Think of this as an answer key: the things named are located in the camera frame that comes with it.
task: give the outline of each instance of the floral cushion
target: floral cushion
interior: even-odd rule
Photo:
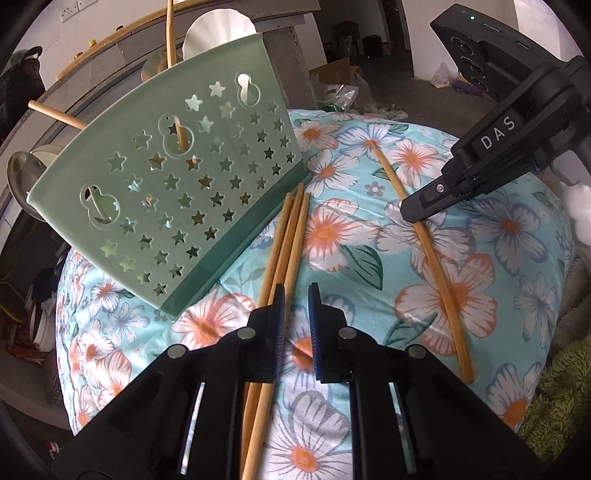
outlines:
[[[441,298],[413,227],[375,155],[409,192],[440,174],[455,138],[432,128],[342,113],[292,111],[313,179],[264,479],[350,478],[348,389],[313,375],[307,289],[350,325],[393,348],[422,343],[457,372]],[[533,175],[427,221],[452,282],[477,379],[471,389],[519,428],[556,325],[573,242],[559,200]],[[60,379],[72,429],[84,425],[171,344],[215,343],[255,307],[274,219],[211,292],[170,319],[72,250],[57,299]]]

